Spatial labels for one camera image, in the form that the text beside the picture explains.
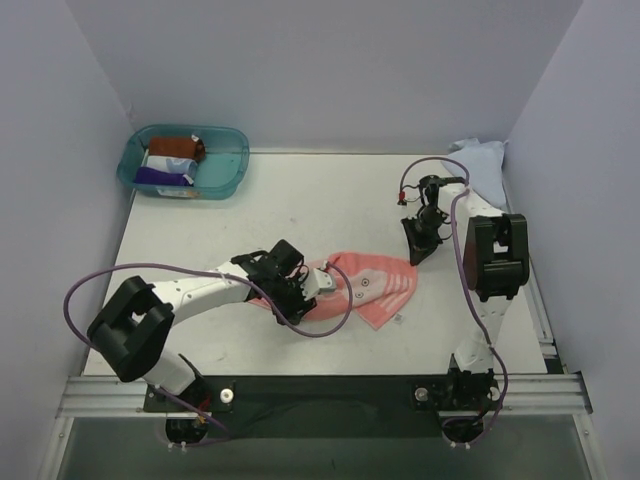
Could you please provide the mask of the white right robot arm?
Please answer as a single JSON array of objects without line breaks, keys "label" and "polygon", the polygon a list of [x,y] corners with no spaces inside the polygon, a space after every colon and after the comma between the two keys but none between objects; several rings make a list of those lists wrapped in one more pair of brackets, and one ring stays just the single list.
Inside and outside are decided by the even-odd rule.
[{"label": "white right robot arm", "polygon": [[495,342],[506,312],[530,275],[528,227],[521,214],[507,214],[472,192],[461,177],[428,175],[419,180],[421,206],[401,220],[409,262],[419,265],[445,242],[451,227],[454,256],[474,326],[451,356],[446,379],[418,402],[438,410],[486,411],[498,403]]}]

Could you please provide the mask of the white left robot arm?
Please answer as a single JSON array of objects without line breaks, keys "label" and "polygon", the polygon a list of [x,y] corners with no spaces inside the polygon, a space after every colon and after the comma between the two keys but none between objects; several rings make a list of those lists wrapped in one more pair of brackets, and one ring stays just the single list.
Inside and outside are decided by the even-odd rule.
[{"label": "white left robot arm", "polygon": [[307,269],[303,255],[285,240],[271,251],[233,257],[213,277],[189,276],[173,281],[125,280],[87,329],[87,337],[118,378],[139,378],[166,391],[177,410],[195,409],[202,399],[194,367],[168,349],[171,328],[214,308],[253,299],[270,299],[296,326],[316,307],[316,297],[333,290],[334,280],[317,268]]}]

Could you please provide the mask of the pink striped towel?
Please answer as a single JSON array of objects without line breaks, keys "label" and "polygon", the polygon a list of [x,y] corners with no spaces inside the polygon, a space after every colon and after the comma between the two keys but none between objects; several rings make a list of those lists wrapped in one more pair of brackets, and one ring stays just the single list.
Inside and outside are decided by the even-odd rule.
[{"label": "pink striped towel", "polygon": [[[338,252],[328,262],[342,270],[353,290],[353,312],[374,330],[391,320],[417,288],[418,271],[400,258],[357,252]],[[316,297],[317,306],[303,316],[306,321],[329,320],[343,315],[348,306],[344,279],[331,270],[337,290]]]}]

